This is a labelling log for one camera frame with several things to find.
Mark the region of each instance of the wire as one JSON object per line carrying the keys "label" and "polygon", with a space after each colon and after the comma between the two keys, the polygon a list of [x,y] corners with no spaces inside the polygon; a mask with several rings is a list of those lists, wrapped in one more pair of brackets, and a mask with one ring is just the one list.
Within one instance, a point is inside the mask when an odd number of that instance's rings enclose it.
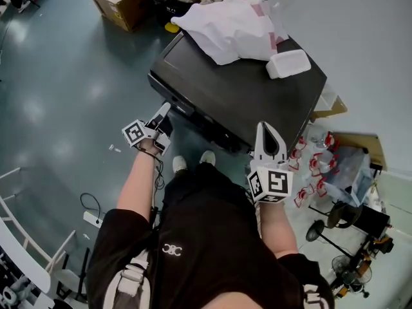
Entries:
{"label": "wire", "polygon": [[242,189],[245,192],[247,200],[253,204],[253,206],[256,208],[256,203],[254,202],[252,198],[252,193],[250,190],[246,189],[245,187],[242,187],[240,184],[233,183],[234,185],[237,185],[240,189]]}
{"label": "wire", "polygon": [[[317,241],[318,241],[319,243],[322,243],[322,244],[329,244],[329,243],[327,243],[327,242],[325,242],[325,241],[321,241],[321,240],[319,240],[319,239],[317,239]],[[301,245],[301,246],[297,249],[297,251],[299,252],[302,247],[304,247],[306,244],[309,244],[309,243],[311,243],[311,241],[307,241],[306,243],[304,243],[303,245]],[[344,250],[347,250],[350,254],[353,255],[353,253],[352,253],[350,250],[348,250],[346,247],[342,247],[342,246],[339,246],[339,245],[338,245],[338,247],[343,248]]]}
{"label": "wire", "polygon": [[7,31],[8,31],[8,28],[10,27],[11,22],[13,21],[13,18],[14,18],[14,13],[11,16],[11,18],[10,18],[8,24],[7,24],[7,27],[6,27],[5,34],[3,35],[3,38],[1,39],[0,50],[3,48],[3,43],[5,42],[6,34],[7,34]]}
{"label": "wire", "polygon": [[[87,207],[87,206],[84,204],[84,202],[83,202],[83,196],[90,196],[90,197],[92,197],[92,198],[95,200],[95,202],[97,203],[97,207],[98,207],[98,208],[96,209],[96,208],[93,208],[93,207]],[[82,194],[80,195],[80,202],[81,202],[82,206],[83,206],[85,209],[88,209],[89,211],[98,212],[97,220],[100,219],[100,214],[106,214],[105,212],[102,212],[102,208],[100,207],[100,203],[98,202],[98,200],[96,199],[96,197],[94,197],[94,195],[92,195],[91,193],[88,193],[88,192],[82,193]]]}
{"label": "wire", "polygon": [[[322,243],[322,244],[329,244],[329,243],[327,243],[327,242],[325,242],[325,241],[321,241],[321,240],[319,240],[319,239],[317,239],[317,241],[319,241],[319,242]],[[343,247],[343,246],[340,246],[340,245],[338,245],[338,247],[343,248],[344,250],[347,250],[350,254],[353,255],[353,253],[352,253],[350,250],[348,250],[346,247]]]}
{"label": "wire", "polygon": [[165,187],[165,180],[163,178],[163,162],[157,158],[153,153],[146,151],[145,149],[141,149],[136,147],[140,152],[143,152],[151,157],[153,157],[159,164],[155,167],[157,171],[157,177],[154,179],[154,192],[153,192],[153,207],[155,207],[155,196],[157,190],[162,190]]}

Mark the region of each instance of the black stand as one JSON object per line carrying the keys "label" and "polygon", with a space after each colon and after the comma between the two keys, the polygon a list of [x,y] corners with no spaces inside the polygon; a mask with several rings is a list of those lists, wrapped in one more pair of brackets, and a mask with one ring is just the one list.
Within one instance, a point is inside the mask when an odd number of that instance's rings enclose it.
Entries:
{"label": "black stand", "polygon": [[306,240],[309,242],[315,241],[317,238],[321,237],[326,240],[329,244],[335,247],[337,250],[341,251],[344,255],[348,258],[353,259],[353,256],[344,251],[341,247],[336,245],[334,242],[330,241],[328,238],[322,235],[324,229],[324,222],[322,220],[315,221],[314,224],[309,228],[308,232],[306,233]]}

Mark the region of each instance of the logo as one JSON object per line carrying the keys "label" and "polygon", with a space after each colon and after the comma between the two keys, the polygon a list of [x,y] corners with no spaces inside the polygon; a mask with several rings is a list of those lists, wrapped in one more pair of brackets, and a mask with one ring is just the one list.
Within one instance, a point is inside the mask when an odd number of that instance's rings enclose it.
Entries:
{"label": "logo", "polygon": [[181,256],[182,249],[183,249],[182,247],[177,247],[175,245],[169,245],[169,244],[165,244],[164,247],[162,248],[162,250],[165,253],[170,254],[170,255],[174,255],[174,256]]}
{"label": "logo", "polygon": [[250,188],[252,189],[253,198],[256,198],[263,192],[262,186],[259,181],[258,172],[254,172],[252,174],[252,176],[249,178],[249,184]]}
{"label": "logo", "polygon": [[269,192],[288,193],[288,176],[286,173],[269,171]]}
{"label": "logo", "polygon": [[304,309],[329,309],[326,300],[317,292],[316,285],[304,285],[303,291],[305,294],[303,301]]}

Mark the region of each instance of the white sneaker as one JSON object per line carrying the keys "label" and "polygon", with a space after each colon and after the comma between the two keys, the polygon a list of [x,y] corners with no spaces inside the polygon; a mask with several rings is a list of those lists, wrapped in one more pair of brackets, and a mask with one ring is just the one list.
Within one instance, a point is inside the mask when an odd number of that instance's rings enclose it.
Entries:
{"label": "white sneaker", "polygon": [[173,158],[173,172],[176,174],[178,171],[182,169],[187,169],[186,160],[183,156],[175,156]]}
{"label": "white sneaker", "polygon": [[202,162],[207,162],[208,164],[212,164],[213,166],[216,165],[216,156],[213,151],[207,150],[205,151],[201,158],[200,158],[200,163]]}
{"label": "white sneaker", "polygon": [[24,9],[26,9],[28,7],[28,5],[30,4],[29,0],[26,0],[25,2],[23,2],[21,4],[21,7],[18,9],[19,14],[24,12]]}

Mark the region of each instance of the white plastic bag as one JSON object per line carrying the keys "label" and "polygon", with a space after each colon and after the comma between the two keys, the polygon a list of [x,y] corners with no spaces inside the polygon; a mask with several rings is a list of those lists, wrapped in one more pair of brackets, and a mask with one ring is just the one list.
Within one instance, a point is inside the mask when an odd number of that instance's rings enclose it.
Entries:
{"label": "white plastic bag", "polygon": [[266,0],[223,0],[195,4],[171,22],[186,30],[217,64],[242,59],[269,61],[276,44],[288,38],[279,16],[279,4]]}

